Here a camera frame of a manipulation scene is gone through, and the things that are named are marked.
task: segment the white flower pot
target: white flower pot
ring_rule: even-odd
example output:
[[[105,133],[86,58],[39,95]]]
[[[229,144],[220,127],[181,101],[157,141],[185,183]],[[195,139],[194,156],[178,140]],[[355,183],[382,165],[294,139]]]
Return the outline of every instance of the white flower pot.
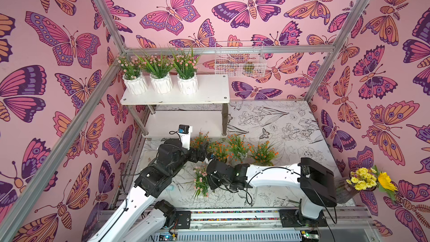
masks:
[[[182,79],[178,75],[178,85],[182,94],[194,94],[197,92],[197,88],[199,87],[199,83],[197,82],[197,74],[194,73],[194,76],[189,79]]]
[[[125,79],[125,75],[123,75],[123,81],[131,94],[143,94],[148,89],[148,84],[142,73],[132,80]]]
[[[165,94],[172,90],[172,78],[170,78],[169,74],[167,74],[167,76],[164,78],[155,78],[155,76],[152,74],[150,75],[150,77],[152,86],[157,93]]]

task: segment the shelf leg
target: shelf leg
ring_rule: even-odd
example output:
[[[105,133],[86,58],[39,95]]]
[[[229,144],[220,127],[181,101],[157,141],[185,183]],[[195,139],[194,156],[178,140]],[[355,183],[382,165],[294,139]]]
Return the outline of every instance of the shelf leg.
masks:
[[[137,125],[142,130],[142,134],[144,136],[148,135],[148,130],[146,130],[145,125],[143,124],[142,120],[139,118],[139,113],[137,113],[136,106],[135,105],[127,105],[127,108],[129,109],[134,121],[137,122]]]
[[[222,105],[222,137],[227,137],[228,103]]]
[[[148,106],[149,112],[150,112],[151,114],[155,114],[155,110],[154,110],[154,108],[152,107],[152,105],[147,105],[147,106]]]

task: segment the white shelf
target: white shelf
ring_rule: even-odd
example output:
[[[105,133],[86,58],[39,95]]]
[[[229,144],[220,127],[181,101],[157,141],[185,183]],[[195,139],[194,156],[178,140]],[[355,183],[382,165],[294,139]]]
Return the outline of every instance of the white shelf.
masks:
[[[170,131],[176,131],[179,125],[192,125],[191,137],[199,135],[200,130],[209,131],[210,137],[221,137],[221,112],[220,111],[182,111],[182,110],[157,110],[150,114],[146,128],[149,134],[144,137],[153,138],[177,138],[170,135]]]
[[[121,98],[122,105],[175,105],[175,104],[215,104],[230,102],[229,83],[227,75],[197,75],[199,89],[194,94],[182,94],[178,86],[177,76],[171,76],[173,89],[167,94],[158,94],[149,80],[148,90],[143,94],[130,94],[129,90]]]

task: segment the yellow flower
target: yellow flower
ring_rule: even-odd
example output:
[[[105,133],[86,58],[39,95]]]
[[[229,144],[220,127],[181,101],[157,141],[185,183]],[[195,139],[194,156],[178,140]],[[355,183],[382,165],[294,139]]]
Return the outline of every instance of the yellow flower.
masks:
[[[391,178],[389,175],[387,175],[386,172],[383,172],[379,175],[378,181],[384,189],[391,190],[394,192],[397,191],[397,187],[391,183]]]

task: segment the wire basket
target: wire basket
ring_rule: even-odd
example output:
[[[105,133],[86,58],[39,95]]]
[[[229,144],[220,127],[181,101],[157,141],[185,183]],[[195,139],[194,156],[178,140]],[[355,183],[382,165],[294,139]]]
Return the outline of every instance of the wire basket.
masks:
[[[261,47],[240,47],[241,50],[239,50],[239,47],[236,46],[237,44],[237,41],[217,42],[217,47],[215,48],[215,74],[227,75],[228,77],[262,77],[266,70],[266,59]],[[248,53],[243,53],[243,48],[246,48]]]

